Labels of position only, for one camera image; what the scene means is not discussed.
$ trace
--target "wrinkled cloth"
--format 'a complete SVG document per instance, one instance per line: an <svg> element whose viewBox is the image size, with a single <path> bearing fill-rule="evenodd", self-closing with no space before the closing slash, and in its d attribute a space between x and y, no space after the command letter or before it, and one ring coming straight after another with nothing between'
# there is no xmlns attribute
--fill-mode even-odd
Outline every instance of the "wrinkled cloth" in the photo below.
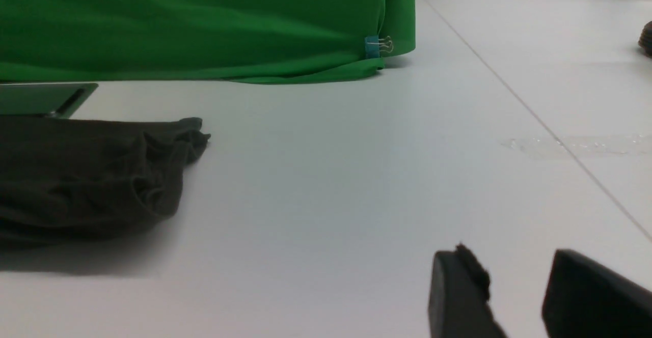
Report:
<svg viewBox="0 0 652 338"><path fill-rule="evenodd" d="M202 120L126 123L0 116L0 248L107 240L177 211Z"/></svg>

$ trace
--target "white tabletop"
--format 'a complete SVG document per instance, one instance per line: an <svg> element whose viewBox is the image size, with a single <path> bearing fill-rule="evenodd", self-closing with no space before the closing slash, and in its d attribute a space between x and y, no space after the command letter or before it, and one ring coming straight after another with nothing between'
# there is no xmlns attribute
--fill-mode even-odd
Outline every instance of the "white tabletop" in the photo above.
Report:
<svg viewBox="0 0 652 338"><path fill-rule="evenodd" d="M0 260L95 274L3 273L3 335L426 337L431 258L459 241L491 272L492 307L509 336L546 336L540 306L556 248L652 289L652 245L628 219L627 199L591 177L628 183L633 175L600 161L637 171L647 157L592 159L607 169L592 174L570 155L533 159L502 145L553 140L551 131L603 135L608 105L619 110L603 116L622 125L616 134L646 129L650 62L634 47L650 5L595 0L606 12L582 15L591 1L417 0L417 50L357 82L102 83L76 118L199 116L210 148L186 172L177 216L144 241ZM616 15L635 26L603 20ZM559 21L589 42L555 44L564 34L540 27ZM596 26L612 39L593 49ZM540 49L528 50L525 32ZM586 71L564 74L562 64ZM602 90L596 100L569 89L606 71L614 86L636 83L611 99L604 86L591 86ZM652 181L636 179L629 186L642 196ZM632 198L649 214L649 201Z"/></svg>

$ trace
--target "green fabric backdrop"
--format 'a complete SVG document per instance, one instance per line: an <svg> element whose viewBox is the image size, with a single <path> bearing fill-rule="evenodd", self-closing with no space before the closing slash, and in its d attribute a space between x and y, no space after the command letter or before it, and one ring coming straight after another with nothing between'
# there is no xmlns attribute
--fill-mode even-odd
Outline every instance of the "green fabric backdrop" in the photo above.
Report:
<svg viewBox="0 0 652 338"><path fill-rule="evenodd" d="M415 48L415 0L0 0L0 80L352 80Z"/></svg>

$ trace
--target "black fabric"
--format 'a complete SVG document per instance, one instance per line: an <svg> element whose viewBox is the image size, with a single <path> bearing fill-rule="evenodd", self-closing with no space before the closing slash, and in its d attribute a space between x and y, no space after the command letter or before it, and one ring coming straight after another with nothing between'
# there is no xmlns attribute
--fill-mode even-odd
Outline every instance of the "black fabric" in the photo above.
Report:
<svg viewBox="0 0 652 338"><path fill-rule="evenodd" d="M0 248L106 240L171 217L210 137L201 127L0 116Z"/></svg>
<svg viewBox="0 0 652 338"><path fill-rule="evenodd" d="M435 254L428 317L432 338L505 338L487 304L489 273L463 245Z"/></svg>
<svg viewBox="0 0 652 338"><path fill-rule="evenodd" d="M573 250L557 250L543 303L551 338L652 336L652 293Z"/></svg>

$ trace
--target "brown object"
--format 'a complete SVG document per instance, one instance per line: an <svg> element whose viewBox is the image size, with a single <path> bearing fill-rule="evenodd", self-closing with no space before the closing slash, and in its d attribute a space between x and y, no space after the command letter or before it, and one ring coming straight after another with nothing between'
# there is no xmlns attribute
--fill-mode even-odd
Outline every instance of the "brown object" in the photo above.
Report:
<svg viewBox="0 0 652 338"><path fill-rule="evenodd" d="M652 21L646 23L638 39L638 45L645 50L647 55L652 55Z"/></svg>

